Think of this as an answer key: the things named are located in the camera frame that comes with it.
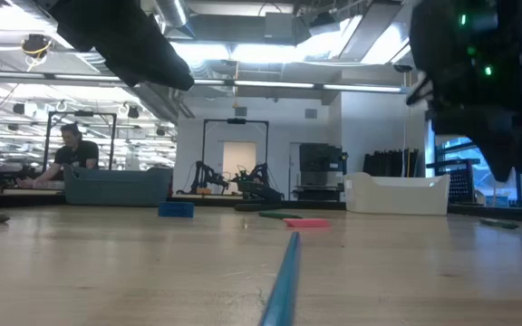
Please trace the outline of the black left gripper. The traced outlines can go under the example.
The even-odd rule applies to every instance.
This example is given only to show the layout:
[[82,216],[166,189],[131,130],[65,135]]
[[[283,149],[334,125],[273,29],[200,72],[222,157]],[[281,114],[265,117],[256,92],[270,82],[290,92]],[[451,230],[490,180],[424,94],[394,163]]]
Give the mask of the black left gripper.
[[[96,47],[104,65],[127,86],[153,82],[189,90],[194,85],[186,62],[137,0],[58,0],[48,13],[62,38],[78,51]],[[119,42],[120,53],[103,47]]]

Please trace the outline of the black perforated panel stand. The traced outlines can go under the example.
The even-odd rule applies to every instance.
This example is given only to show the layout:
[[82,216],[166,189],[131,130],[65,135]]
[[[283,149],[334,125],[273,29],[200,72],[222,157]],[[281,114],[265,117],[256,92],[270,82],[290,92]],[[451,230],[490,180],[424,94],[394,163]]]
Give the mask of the black perforated panel stand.
[[426,168],[432,169],[436,176],[449,175],[449,203],[473,204],[474,165],[480,163],[478,158],[456,158],[435,163],[429,163]]

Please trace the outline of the pink eraser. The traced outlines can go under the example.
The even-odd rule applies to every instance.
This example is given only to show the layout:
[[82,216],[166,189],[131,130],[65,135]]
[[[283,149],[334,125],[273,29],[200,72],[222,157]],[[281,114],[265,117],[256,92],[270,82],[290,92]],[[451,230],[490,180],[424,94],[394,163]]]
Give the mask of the pink eraser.
[[325,219],[299,219],[299,218],[285,218],[284,222],[289,227],[328,227],[329,222]]

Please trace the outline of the person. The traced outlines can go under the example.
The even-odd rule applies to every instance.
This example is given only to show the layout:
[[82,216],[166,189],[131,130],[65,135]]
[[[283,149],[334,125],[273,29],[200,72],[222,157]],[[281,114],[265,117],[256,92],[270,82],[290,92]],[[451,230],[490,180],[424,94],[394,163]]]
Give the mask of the person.
[[17,178],[20,188],[44,187],[49,181],[59,181],[64,165],[73,168],[99,168],[99,147],[82,138],[82,133],[76,123],[61,126],[64,145],[54,155],[53,164],[39,177],[25,179]]

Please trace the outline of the blue eraser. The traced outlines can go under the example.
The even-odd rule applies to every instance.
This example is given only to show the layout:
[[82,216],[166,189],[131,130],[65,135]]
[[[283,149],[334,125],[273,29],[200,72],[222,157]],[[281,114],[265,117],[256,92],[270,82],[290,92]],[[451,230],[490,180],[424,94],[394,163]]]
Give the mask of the blue eraser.
[[195,205],[190,202],[161,202],[158,206],[158,216],[160,217],[192,218],[194,212]]

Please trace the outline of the black gantry frame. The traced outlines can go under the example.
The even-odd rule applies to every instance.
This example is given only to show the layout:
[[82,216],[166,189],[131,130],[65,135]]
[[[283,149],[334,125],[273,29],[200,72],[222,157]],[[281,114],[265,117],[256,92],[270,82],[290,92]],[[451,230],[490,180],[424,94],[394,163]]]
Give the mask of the black gantry frame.
[[217,172],[206,164],[206,137],[209,131],[212,131],[218,126],[220,122],[234,125],[246,125],[247,123],[259,123],[263,124],[266,128],[265,132],[265,144],[266,150],[268,149],[268,130],[269,122],[261,120],[245,120],[239,118],[232,118],[226,120],[215,120],[215,119],[204,119],[203,130],[202,130],[202,146],[201,146],[201,160],[197,164],[197,170],[195,177],[198,182],[198,193],[202,193],[205,190],[213,190],[216,187],[220,191],[220,195],[224,195],[226,190],[231,191],[231,186],[236,186],[236,183],[232,183],[231,179],[235,176],[232,170],[241,166],[242,168],[254,168],[253,164],[257,163],[257,144],[251,139],[246,137],[246,140],[242,140],[243,136],[237,134],[237,140],[221,140],[220,141],[220,158],[221,158],[221,170]]
[[[49,143],[51,140],[51,129],[52,129],[52,120],[53,116],[61,113],[60,111],[52,111],[48,113],[48,121],[46,126],[46,135],[45,135],[45,143],[44,143],[44,163],[47,162],[48,159],[48,150],[49,150]],[[108,123],[108,126],[111,130],[110,135],[110,152],[109,152],[109,169],[112,167],[112,159],[114,154],[114,142],[115,142],[115,136],[116,136],[116,122],[117,122],[117,116],[115,113],[95,113],[91,110],[77,110],[74,112],[64,112],[63,115],[73,115],[75,117],[94,117],[95,115],[98,116],[110,116],[112,121],[111,124]],[[43,168],[42,174],[47,170],[48,168]]]

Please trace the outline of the blue pencil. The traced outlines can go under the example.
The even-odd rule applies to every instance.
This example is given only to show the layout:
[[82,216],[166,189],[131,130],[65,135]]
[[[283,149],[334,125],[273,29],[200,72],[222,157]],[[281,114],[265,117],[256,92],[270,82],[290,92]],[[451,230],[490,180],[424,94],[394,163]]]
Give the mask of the blue pencil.
[[293,326],[301,261],[301,235],[293,232],[258,326]]

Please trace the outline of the green flat piece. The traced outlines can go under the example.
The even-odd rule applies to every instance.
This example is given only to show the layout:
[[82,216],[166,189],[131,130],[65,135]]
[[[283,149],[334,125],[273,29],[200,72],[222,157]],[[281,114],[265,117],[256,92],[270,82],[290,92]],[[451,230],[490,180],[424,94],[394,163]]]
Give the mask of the green flat piece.
[[282,213],[282,212],[270,212],[270,211],[261,211],[258,212],[258,215],[261,217],[266,218],[273,218],[273,219],[303,219],[302,216],[294,215],[294,214],[288,214],[288,213]]

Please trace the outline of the white plastic bin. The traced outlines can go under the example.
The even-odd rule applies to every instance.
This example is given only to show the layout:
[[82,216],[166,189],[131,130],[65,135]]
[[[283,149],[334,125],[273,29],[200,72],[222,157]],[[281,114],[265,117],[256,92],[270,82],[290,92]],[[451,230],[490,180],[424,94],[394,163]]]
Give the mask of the white plastic bin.
[[346,210],[360,214],[445,216],[450,176],[372,177],[364,172],[343,178]]

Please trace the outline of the teal plastic bin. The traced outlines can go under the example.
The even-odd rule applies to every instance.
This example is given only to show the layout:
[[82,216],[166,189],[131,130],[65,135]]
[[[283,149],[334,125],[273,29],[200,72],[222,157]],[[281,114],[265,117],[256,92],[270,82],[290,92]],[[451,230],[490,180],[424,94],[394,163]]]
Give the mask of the teal plastic bin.
[[63,166],[66,202],[79,206],[157,206],[168,197],[171,168],[146,171]]

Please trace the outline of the black folded panels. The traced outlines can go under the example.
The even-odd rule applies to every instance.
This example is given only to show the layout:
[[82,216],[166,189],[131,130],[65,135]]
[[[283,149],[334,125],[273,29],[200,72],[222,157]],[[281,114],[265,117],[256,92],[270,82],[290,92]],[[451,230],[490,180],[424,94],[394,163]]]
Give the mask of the black folded panels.
[[365,154],[362,171],[373,177],[416,177],[417,149],[374,151]]

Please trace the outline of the dark green crayon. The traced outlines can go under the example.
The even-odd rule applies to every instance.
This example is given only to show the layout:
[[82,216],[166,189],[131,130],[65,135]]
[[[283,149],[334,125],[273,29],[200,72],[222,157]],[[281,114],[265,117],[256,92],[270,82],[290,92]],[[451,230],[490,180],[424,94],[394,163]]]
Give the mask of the dark green crayon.
[[480,218],[479,222],[482,225],[488,225],[493,227],[499,227],[509,230],[518,229],[519,225],[513,222],[504,221],[504,220],[497,220],[497,219],[491,219],[491,218]]

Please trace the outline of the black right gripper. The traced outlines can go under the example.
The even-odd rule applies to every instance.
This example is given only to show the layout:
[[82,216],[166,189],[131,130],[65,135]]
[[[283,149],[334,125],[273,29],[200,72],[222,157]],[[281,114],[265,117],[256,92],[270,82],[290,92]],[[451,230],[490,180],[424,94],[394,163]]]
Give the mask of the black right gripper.
[[[437,135],[459,135],[478,147],[496,181],[507,181],[515,166],[513,113],[522,106],[521,53],[416,53],[423,77],[407,103],[422,101],[433,111]],[[517,144],[517,172],[522,173],[522,133]]]

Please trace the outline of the black cabinet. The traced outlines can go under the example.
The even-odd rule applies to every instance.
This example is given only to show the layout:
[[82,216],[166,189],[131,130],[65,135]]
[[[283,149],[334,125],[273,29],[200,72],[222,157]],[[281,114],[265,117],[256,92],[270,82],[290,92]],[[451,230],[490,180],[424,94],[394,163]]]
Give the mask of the black cabinet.
[[340,146],[302,143],[299,146],[299,201],[340,202],[348,154]]

